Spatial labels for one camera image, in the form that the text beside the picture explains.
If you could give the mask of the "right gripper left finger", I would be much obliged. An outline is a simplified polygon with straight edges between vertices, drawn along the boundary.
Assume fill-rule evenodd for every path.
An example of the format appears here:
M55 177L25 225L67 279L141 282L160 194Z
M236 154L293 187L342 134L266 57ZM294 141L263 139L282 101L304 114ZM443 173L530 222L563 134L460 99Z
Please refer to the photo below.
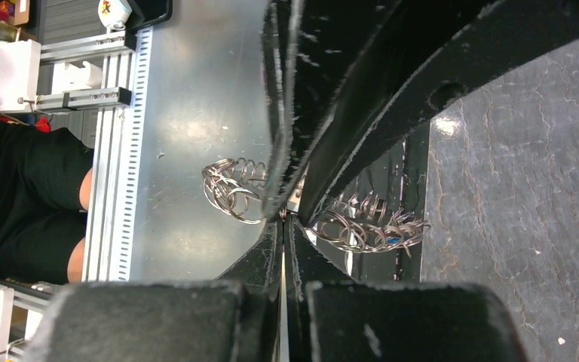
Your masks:
M72 284L50 301L25 361L276 361L283 225L208 281Z

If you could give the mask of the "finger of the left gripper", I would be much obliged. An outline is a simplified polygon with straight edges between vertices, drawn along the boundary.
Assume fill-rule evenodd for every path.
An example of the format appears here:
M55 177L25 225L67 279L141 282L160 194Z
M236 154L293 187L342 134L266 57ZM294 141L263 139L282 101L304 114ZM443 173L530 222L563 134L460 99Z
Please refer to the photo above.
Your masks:
M399 1L269 1L262 54L272 150L262 214L288 202L335 103Z
M404 1L346 82L308 168L312 225L365 167L500 75L579 39L579 1Z

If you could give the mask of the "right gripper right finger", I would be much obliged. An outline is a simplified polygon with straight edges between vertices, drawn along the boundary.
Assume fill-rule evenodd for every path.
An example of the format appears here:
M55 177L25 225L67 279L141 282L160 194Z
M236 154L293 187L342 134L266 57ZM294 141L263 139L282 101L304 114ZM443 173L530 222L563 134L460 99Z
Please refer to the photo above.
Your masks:
M473 283L358 282L285 223L291 361L524 361L504 303Z

